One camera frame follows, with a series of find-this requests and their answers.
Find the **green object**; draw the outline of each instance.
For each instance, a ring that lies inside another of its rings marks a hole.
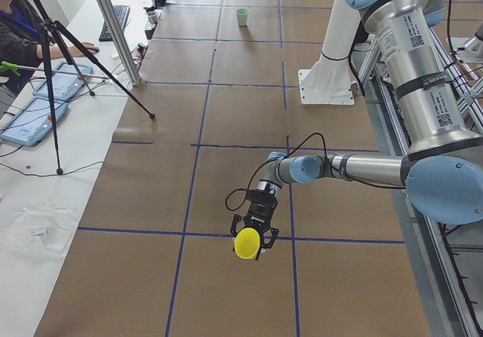
[[[16,64],[2,61],[2,65],[0,66],[0,73],[6,72],[6,71],[12,71],[15,75],[20,76],[20,72],[18,72],[18,68]]]
[[[238,21],[238,26],[247,26],[248,11],[244,8],[239,8],[236,10],[236,20]]]

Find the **tripod leg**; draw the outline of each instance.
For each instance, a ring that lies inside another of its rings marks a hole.
[[[57,140],[57,117],[55,115],[54,86],[52,84],[51,50],[49,47],[49,40],[48,40],[48,27],[46,25],[44,25],[44,31],[42,33],[41,43],[42,43],[42,58],[44,61],[45,80],[47,82],[48,103],[51,108],[51,120],[52,120],[52,131],[54,132],[55,153],[57,156],[57,175],[62,175],[63,170],[60,167],[59,143]]]
[[[75,71],[77,72],[78,76],[83,80],[85,87],[88,88],[89,94],[91,96],[95,96],[95,92],[91,89],[91,87],[88,84],[88,80],[85,79],[84,75],[82,74],[80,68],[77,66],[77,63],[74,60],[74,57],[71,55],[69,52],[69,48],[66,45],[66,42],[63,40],[63,38],[60,36],[59,31],[57,29],[57,24],[52,23],[52,21],[49,19],[49,30],[51,31],[52,37],[54,38],[55,42],[60,48],[60,51],[62,52],[63,57],[66,59],[67,64],[73,65],[75,68]]]
[[[75,45],[82,52],[82,54],[84,54],[93,64],[98,66],[104,73],[106,73],[107,76],[111,79],[111,81],[116,83],[135,103],[137,103],[137,105],[140,108],[142,108],[144,111],[146,111],[147,114],[149,115],[149,118],[151,118],[152,120],[154,120],[156,118],[156,115],[154,113],[150,112],[146,107],[144,107],[144,105],[126,87],[124,87],[122,85],[122,83],[116,77],[114,77],[112,75],[112,73],[109,72],[109,70],[106,67],[104,67],[91,52],[89,52],[87,50],[87,48],[84,47],[84,45],[80,41],[78,41],[75,38],[75,36],[67,30],[67,28],[65,26],[62,25],[62,23],[60,23],[58,20],[56,20],[55,25],[57,27],[57,30],[62,35],[64,35],[67,39],[69,39],[69,41],[73,45]]]

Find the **keyboard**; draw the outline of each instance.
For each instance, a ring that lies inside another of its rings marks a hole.
[[[115,18],[118,21],[121,30],[124,30],[128,22],[129,5],[113,5]],[[104,22],[103,30],[100,32],[99,41],[112,41],[112,34]]]

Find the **person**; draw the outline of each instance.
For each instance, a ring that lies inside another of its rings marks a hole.
[[[19,66],[38,67],[42,63],[42,18],[27,0],[0,0],[0,62],[7,61]],[[58,46],[51,42],[51,58],[63,57]],[[90,42],[82,44],[91,52],[98,48]],[[75,46],[68,48],[73,57],[81,57],[82,52]],[[8,77],[3,85],[18,94],[32,77],[33,71],[20,70],[20,77],[12,71],[2,73]]]

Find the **dark shirt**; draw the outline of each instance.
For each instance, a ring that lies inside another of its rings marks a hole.
[[[23,26],[21,22],[16,22],[3,12],[0,13],[0,61],[5,60],[18,66],[37,67],[42,63],[42,60],[37,57],[37,45],[40,44],[39,34],[42,33],[42,19],[27,0],[13,0],[11,6],[22,14],[22,20],[28,26]],[[14,93],[19,93],[33,74],[32,71],[22,69],[19,69],[19,72],[20,77],[12,71],[1,74],[10,78],[5,86]]]

